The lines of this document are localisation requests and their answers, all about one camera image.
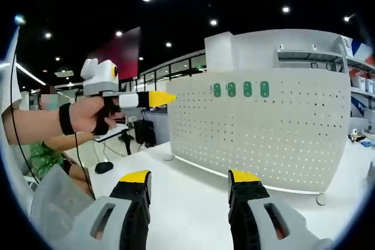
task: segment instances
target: white desk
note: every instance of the white desk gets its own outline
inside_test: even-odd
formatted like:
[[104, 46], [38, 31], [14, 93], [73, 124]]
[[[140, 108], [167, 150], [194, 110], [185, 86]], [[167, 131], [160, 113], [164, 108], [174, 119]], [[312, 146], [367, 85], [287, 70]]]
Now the white desk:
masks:
[[108, 140], [112, 137], [115, 137], [115, 136], [121, 134], [121, 132], [123, 130], [126, 130], [126, 129], [128, 129], [127, 124], [117, 124], [116, 128], [108, 130], [108, 132], [105, 135], [101, 135], [101, 136], [95, 138], [94, 141], [100, 143], [102, 141]]
[[[96, 174], [89, 169], [94, 193], [109, 196], [120, 177], [150, 170], [151, 223], [148, 250], [233, 249], [228, 223], [227, 179], [180, 160], [163, 161], [171, 155], [169, 143], [114, 161], [114, 169]], [[316, 196], [269, 190], [292, 205], [319, 238], [335, 239], [351, 220], [366, 186], [364, 178], [375, 149], [347, 142], [342, 160], [326, 191], [327, 204], [318, 206]]]

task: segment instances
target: black ceiling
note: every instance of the black ceiling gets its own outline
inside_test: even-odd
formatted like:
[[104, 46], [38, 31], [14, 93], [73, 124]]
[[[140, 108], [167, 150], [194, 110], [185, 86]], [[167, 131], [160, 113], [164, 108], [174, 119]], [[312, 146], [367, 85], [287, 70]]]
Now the black ceiling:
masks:
[[[265, 29], [303, 28], [340, 33], [363, 40], [355, 20], [343, 17], [354, 12], [349, 0], [4, 0], [6, 25], [3, 34], [10, 40], [15, 30], [13, 17], [24, 15], [27, 24], [19, 35], [18, 62], [46, 83], [65, 84], [55, 71], [72, 69], [72, 82], [79, 82], [86, 56], [123, 32], [142, 29], [139, 72], [175, 57], [204, 49], [204, 38], [230, 31], [233, 34]], [[284, 15], [281, 8], [291, 7]], [[217, 19], [218, 26], [209, 25]], [[50, 32], [52, 38], [43, 35]], [[173, 48], [166, 48], [170, 41]], [[39, 84], [18, 75], [26, 89]]]

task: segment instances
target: shelf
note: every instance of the shelf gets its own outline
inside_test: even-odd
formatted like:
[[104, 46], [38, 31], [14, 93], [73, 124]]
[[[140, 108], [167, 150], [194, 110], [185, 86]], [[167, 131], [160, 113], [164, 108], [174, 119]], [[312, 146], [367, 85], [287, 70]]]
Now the shelf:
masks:
[[370, 98], [375, 98], [375, 94], [359, 90], [358, 88], [352, 87], [352, 93], [361, 94]]
[[347, 65], [350, 67], [356, 67], [358, 69], [365, 70], [365, 71], [375, 71], [375, 66], [371, 66], [370, 64], [367, 64], [363, 60], [359, 60], [359, 59], [355, 59], [351, 57], [347, 57], [346, 60], [347, 60]]
[[313, 50], [301, 51], [278, 49], [277, 54], [280, 61], [316, 61], [322, 63], [334, 63], [337, 59], [342, 59], [340, 54], [334, 52], [322, 52]]

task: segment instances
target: yellow controller tip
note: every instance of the yellow controller tip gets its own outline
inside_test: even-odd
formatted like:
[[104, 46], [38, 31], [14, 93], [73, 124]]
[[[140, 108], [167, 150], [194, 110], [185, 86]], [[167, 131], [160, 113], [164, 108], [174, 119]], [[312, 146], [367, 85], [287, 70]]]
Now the yellow controller tip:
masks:
[[170, 104], [177, 98], [175, 95], [163, 91], [148, 91], [148, 97], [151, 108]]

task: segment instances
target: perforated wall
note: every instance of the perforated wall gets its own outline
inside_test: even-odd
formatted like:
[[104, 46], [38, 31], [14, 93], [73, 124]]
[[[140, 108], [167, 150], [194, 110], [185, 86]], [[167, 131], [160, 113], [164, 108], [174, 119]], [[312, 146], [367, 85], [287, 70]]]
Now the perforated wall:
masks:
[[345, 74], [310, 69], [206, 73], [167, 84], [172, 153], [267, 186], [322, 192], [343, 153], [350, 117]]

